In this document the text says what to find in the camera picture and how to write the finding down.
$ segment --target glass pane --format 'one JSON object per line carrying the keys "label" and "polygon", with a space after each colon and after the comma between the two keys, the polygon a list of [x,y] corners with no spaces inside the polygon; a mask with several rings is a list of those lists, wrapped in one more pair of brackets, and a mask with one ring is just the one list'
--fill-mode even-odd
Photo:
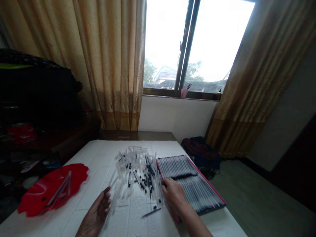
{"label": "glass pane", "polygon": [[188,1],[147,0],[144,87],[174,90]]}
{"label": "glass pane", "polygon": [[201,0],[183,88],[223,92],[254,4]]}

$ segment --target red tray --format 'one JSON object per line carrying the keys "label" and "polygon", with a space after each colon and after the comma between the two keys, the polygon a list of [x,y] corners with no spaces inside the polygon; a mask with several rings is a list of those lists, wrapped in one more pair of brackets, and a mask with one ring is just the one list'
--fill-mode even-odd
{"label": "red tray", "polygon": [[[88,170],[89,168],[84,164],[71,164],[60,167],[45,175],[23,195],[22,202],[17,209],[18,213],[26,212],[27,217],[32,217],[60,207],[66,200],[79,191],[81,184],[88,177]],[[46,207],[67,177],[69,171],[71,171],[70,195],[59,198],[55,204]]]}

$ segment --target curtain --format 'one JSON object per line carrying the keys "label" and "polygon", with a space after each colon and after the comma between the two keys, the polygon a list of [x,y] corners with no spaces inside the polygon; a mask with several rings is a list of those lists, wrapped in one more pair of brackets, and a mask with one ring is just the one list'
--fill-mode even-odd
{"label": "curtain", "polygon": [[315,41],[315,9],[311,0],[256,2],[206,138],[222,157],[250,150]]}
{"label": "curtain", "polygon": [[3,0],[0,6],[14,49],[70,68],[103,128],[138,129],[146,0]]}

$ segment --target window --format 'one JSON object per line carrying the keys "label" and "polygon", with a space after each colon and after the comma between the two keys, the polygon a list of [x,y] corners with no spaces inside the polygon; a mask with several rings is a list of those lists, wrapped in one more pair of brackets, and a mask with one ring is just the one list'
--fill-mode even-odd
{"label": "window", "polygon": [[255,3],[147,0],[144,94],[215,99],[224,91]]}

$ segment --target hand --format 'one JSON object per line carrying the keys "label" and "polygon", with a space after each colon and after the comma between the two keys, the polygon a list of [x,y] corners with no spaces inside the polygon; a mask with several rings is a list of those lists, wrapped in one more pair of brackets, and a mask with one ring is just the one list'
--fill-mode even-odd
{"label": "hand", "polygon": [[84,217],[76,237],[98,237],[105,219],[110,211],[110,190],[111,187],[107,187],[101,192],[101,194],[94,201],[88,213]]}
{"label": "hand", "polygon": [[181,184],[174,181],[172,178],[164,179],[162,184],[162,191],[167,202],[176,209],[176,211],[179,211],[184,205],[189,204],[185,199],[184,190]]}

